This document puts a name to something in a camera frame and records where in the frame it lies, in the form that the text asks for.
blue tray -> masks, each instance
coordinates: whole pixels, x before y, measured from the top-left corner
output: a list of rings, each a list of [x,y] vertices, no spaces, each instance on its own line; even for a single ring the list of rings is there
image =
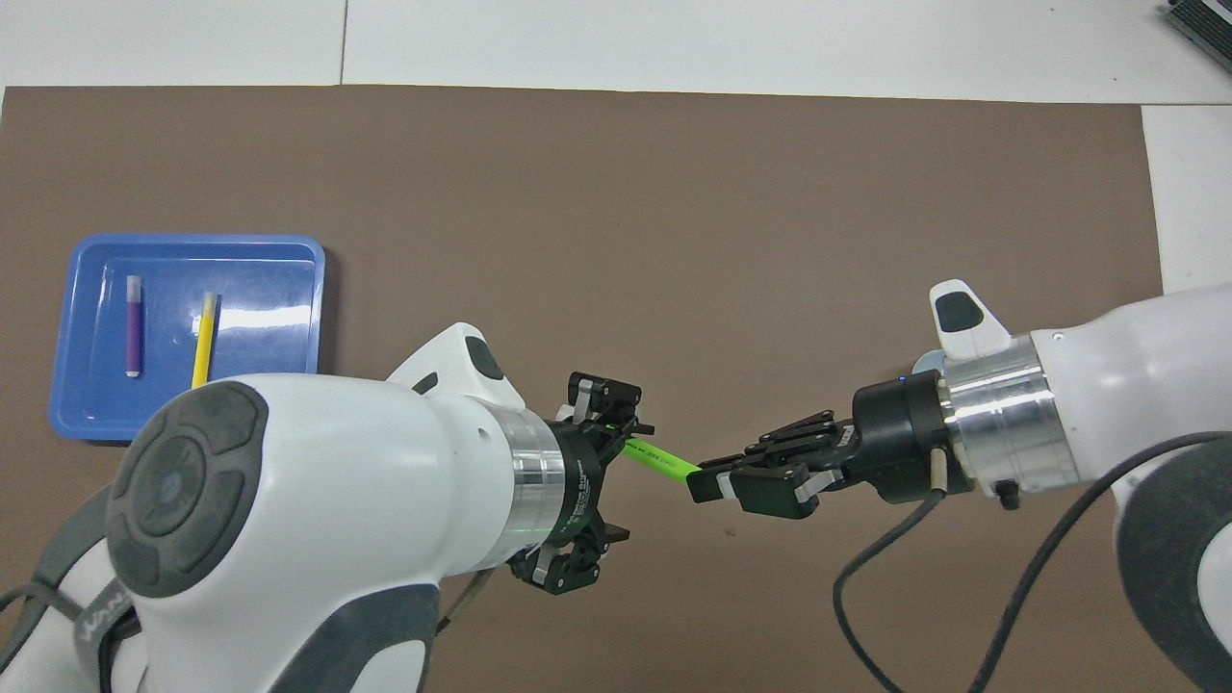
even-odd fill
[[[124,372],[126,277],[142,277],[143,363]],[[105,233],[69,261],[48,417],[57,433],[132,440],[188,388],[206,291],[218,293],[211,380],[315,372],[325,253],[306,236]]]

yellow pencil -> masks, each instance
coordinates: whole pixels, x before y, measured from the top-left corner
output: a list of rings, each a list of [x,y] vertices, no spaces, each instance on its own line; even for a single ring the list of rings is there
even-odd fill
[[[192,363],[192,386],[201,387],[209,379],[209,358],[214,351],[214,313],[218,312],[218,295],[206,291],[206,305],[201,308],[201,329],[197,332],[197,358]]]

cable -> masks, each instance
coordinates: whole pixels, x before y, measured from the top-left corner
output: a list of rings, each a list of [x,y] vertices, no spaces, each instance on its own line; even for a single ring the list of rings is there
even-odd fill
[[[128,613],[120,619],[102,636],[99,644],[101,650],[99,657],[99,693],[112,693],[111,677],[115,672],[116,657],[120,656],[120,647],[133,635],[142,631],[142,624],[137,620],[137,612],[129,608]]]
[[[877,682],[881,683],[881,686],[885,687],[885,689],[890,691],[891,693],[902,693],[903,689],[896,686],[894,682],[891,681],[888,676],[886,676],[886,672],[881,671],[881,667],[878,667],[877,663],[872,661],[872,657],[869,656],[869,652],[866,652],[864,647],[860,645],[860,640],[855,636],[855,633],[851,630],[851,624],[848,621],[846,609],[843,608],[843,588],[846,587],[848,578],[855,575],[855,571],[860,570],[866,562],[872,560],[873,556],[886,550],[886,547],[897,541],[902,535],[910,531],[912,528],[919,524],[922,519],[928,517],[928,514],[933,512],[933,508],[936,508],[938,503],[940,503],[941,499],[945,498],[946,494],[945,451],[941,449],[931,450],[929,453],[929,461],[931,470],[930,476],[931,476],[933,488],[931,491],[929,491],[928,496],[924,497],[924,502],[920,503],[914,511],[912,511],[912,514],[907,515],[907,519],[898,523],[897,527],[883,534],[881,539],[873,541],[871,545],[869,545],[867,549],[856,554],[856,556],[851,559],[851,562],[849,562],[846,567],[843,568],[843,572],[840,572],[839,576],[834,580],[834,591],[833,591],[834,618],[839,621],[839,629],[843,630],[843,638],[846,639],[848,646],[851,647],[851,651],[855,652],[855,656],[860,657],[860,662],[862,662],[865,668],[869,670],[869,673],[871,673],[873,678],[876,678]]]
[[[0,612],[9,608],[9,604],[14,603],[20,597],[38,599],[39,602],[64,614],[64,617],[69,620],[76,620],[78,617],[81,615],[81,607],[76,605],[71,599],[43,584],[42,582],[27,582],[21,587],[14,587],[4,594],[0,594]]]
[[[979,672],[976,675],[975,681],[971,682],[968,693],[981,693],[988,686],[988,681],[992,679],[993,676],[993,670],[997,668],[997,662],[1000,660],[1002,651],[1005,649],[1005,641],[1009,639],[1010,629],[1014,628],[1014,621],[1018,619],[1018,614],[1023,609],[1023,603],[1026,602],[1027,592],[1031,591],[1036,578],[1040,577],[1040,572],[1044,570],[1044,564],[1052,557],[1052,552],[1057,549],[1057,545],[1060,545],[1066,534],[1073,529],[1078,518],[1095,503],[1095,499],[1111,488],[1112,483],[1115,483],[1119,478],[1133,471],[1136,467],[1158,457],[1159,455],[1172,453],[1173,450],[1178,450],[1180,448],[1188,448],[1200,443],[1210,443],[1211,440],[1218,440],[1228,437],[1232,437],[1232,432],[1191,433],[1188,435],[1178,435],[1177,438],[1170,438],[1163,443],[1152,445],[1151,448],[1142,450],[1109,470],[1108,474],[1093,483],[1090,488],[1082,494],[1082,497],[1074,501],[1074,504],[1066,511],[1066,514],[1061,517],[1057,525],[1052,528],[1047,539],[1044,540],[1039,551],[1035,552],[1035,557],[1031,559],[1030,565],[1026,566],[1026,571],[1023,573],[1023,577],[1019,578],[1018,587],[1014,589],[1014,594],[1009,598],[1009,603],[1005,605],[1005,613],[1002,615],[1000,625],[997,626],[997,633],[993,635],[993,640],[988,645],[988,652],[984,655],[983,663],[979,665]]]
[[[462,594],[453,601],[453,604],[445,612],[441,617],[440,623],[436,624],[436,635],[440,635],[442,630],[450,626],[451,623],[457,620],[468,608],[471,608],[471,602],[479,596],[479,591],[483,586],[488,583],[488,578],[492,577],[493,571],[496,568],[484,568],[474,573],[471,577],[471,582],[467,583],[466,588],[462,589]]]

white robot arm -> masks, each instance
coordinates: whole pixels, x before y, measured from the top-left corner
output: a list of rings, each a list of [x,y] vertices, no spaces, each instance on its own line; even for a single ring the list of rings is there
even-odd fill
[[[186,392],[20,594],[34,598],[0,692],[421,687],[441,578],[504,562],[549,593],[598,578],[627,536],[596,509],[605,467],[653,430],[639,398],[574,374],[575,416],[546,422],[461,323],[383,382],[271,374]]]
[[[942,351],[856,392],[851,419],[822,412],[702,464],[694,499],[802,518],[819,491],[867,481],[892,503],[939,485],[979,487],[1014,509],[1024,493],[1095,482],[1163,440],[1232,430],[1232,285],[1019,337],[962,281],[930,300]],[[1195,683],[1228,689],[1232,439],[1137,466],[1112,490],[1136,614]]]

